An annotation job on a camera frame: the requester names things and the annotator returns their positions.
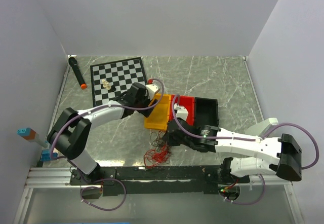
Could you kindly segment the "black plastic bin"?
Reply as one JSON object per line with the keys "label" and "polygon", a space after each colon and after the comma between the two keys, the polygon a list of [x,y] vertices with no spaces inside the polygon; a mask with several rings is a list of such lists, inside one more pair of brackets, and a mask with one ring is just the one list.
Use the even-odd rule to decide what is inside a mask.
{"label": "black plastic bin", "polygon": [[219,126],[218,100],[196,97],[194,102],[195,127],[203,125]]}

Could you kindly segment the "black and white chessboard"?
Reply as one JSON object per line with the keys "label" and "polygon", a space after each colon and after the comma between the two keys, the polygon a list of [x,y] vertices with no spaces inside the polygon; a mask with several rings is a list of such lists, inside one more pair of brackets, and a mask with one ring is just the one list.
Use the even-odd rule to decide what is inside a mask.
{"label": "black and white chessboard", "polygon": [[[146,85],[147,77],[140,57],[90,66],[93,106],[100,106],[118,97],[138,82]],[[107,80],[111,90],[103,88],[101,80]]]}

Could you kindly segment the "yellow plastic bin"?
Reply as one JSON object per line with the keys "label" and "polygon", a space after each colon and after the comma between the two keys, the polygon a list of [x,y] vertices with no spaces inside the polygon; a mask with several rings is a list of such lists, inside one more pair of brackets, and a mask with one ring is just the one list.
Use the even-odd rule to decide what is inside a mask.
{"label": "yellow plastic bin", "polygon": [[153,109],[149,117],[144,119],[146,129],[166,130],[170,116],[171,95],[164,94],[160,103]]}

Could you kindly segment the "cream chess pieces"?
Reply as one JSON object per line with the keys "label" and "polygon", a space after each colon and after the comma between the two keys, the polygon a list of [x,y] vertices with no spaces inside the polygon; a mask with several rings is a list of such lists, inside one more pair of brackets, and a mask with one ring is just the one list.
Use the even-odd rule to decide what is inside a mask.
{"label": "cream chess pieces", "polygon": [[111,85],[110,85],[110,83],[107,80],[102,79],[101,82],[102,82],[103,88],[105,88],[107,90],[111,90]]}

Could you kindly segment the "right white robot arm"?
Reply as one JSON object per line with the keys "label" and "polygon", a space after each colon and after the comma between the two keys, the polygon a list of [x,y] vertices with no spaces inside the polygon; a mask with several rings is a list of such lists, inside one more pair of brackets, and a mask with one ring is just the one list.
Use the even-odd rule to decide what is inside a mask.
{"label": "right white robot arm", "polygon": [[185,145],[201,153],[233,153],[218,170],[218,178],[230,183],[248,175],[275,175],[288,181],[302,179],[302,150],[289,134],[261,138],[203,125],[194,127],[176,118],[168,122],[163,141],[168,146]]}

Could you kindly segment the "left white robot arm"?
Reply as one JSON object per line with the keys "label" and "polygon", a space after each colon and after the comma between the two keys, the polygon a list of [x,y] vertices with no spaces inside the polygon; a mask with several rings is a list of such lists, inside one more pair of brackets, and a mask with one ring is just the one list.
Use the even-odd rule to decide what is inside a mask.
{"label": "left white robot arm", "polygon": [[47,136],[50,158],[56,159],[53,151],[58,150],[63,158],[80,171],[86,183],[97,183],[101,167],[86,150],[90,131],[126,118],[136,111],[148,117],[160,103],[159,99],[154,98],[156,94],[164,94],[164,85],[162,81],[152,79],[152,83],[147,85],[133,83],[130,89],[102,105],[84,110],[66,108]]}

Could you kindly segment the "black marker orange cap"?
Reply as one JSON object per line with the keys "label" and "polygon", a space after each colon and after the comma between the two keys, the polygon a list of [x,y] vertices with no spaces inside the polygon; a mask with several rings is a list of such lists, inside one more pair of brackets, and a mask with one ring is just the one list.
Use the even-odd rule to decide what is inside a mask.
{"label": "black marker orange cap", "polygon": [[69,57],[68,58],[68,63],[70,65],[70,67],[72,68],[74,75],[79,83],[79,86],[82,90],[87,88],[86,82],[83,78],[83,75],[78,67],[78,63],[77,60],[74,57]]}

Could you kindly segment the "blue and brown block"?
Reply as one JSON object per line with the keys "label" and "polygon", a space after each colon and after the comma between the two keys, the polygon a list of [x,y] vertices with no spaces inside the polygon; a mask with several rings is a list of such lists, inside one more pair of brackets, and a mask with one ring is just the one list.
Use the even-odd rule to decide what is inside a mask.
{"label": "blue and brown block", "polygon": [[43,148],[48,147],[48,142],[44,139],[41,139],[39,134],[36,133],[33,129],[27,128],[20,128],[17,130],[17,134],[27,140],[28,142],[34,142],[40,145]]}

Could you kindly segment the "blue toy block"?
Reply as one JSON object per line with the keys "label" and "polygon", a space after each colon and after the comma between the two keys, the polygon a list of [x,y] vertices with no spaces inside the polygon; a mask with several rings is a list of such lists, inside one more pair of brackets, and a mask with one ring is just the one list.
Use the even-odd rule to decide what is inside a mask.
{"label": "blue toy block", "polygon": [[48,161],[52,161],[52,160],[56,159],[57,157],[58,157],[57,152],[53,152],[53,157],[51,158],[50,150],[42,150],[40,161],[41,162],[48,162]]}

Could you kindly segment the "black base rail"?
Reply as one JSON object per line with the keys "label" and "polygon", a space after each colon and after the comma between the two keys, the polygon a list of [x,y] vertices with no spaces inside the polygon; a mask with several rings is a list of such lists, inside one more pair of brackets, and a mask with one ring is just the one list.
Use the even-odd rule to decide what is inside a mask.
{"label": "black base rail", "polygon": [[218,194],[219,185],[235,182],[249,183],[246,175],[237,178],[221,174],[219,165],[101,167],[99,180],[113,178],[121,181],[127,194],[204,193]]}

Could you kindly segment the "red plastic bin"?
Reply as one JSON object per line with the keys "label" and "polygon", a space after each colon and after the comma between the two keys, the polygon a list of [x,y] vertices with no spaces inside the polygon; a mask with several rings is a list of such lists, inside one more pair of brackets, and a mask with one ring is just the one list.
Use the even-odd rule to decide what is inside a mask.
{"label": "red plastic bin", "polygon": [[186,122],[193,126],[194,124],[194,97],[180,96],[180,106],[184,106],[188,110]]}

